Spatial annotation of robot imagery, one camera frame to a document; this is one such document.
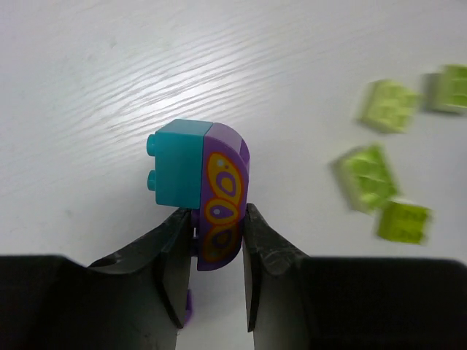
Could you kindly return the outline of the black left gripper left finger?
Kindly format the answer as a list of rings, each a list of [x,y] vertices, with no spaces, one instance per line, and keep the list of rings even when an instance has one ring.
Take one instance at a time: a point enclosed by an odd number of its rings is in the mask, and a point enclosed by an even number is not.
[[[174,349],[185,319],[191,214],[177,209],[122,249],[80,265],[1,258],[3,349]]]

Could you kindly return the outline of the teal small lego brick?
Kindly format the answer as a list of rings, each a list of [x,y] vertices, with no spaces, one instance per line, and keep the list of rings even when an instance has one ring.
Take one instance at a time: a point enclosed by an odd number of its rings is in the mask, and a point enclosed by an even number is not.
[[[149,135],[147,154],[155,159],[147,188],[159,205],[198,209],[204,136],[211,122],[175,119]]]

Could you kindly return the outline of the purple butterfly lego brick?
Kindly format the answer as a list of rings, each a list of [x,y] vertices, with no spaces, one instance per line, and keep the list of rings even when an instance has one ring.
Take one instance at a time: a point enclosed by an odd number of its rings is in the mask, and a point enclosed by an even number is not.
[[[200,207],[191,213],[198,271],[229,264],[242,245],[250,152],[233,128],[215,122],[204,136]]]

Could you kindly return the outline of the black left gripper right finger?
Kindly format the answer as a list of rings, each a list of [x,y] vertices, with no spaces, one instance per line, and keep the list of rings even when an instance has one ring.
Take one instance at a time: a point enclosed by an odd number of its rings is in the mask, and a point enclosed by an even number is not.
[[[410,257],[313,257],[244,218],[247,329],[257,349],[464,349],[466,267]]]

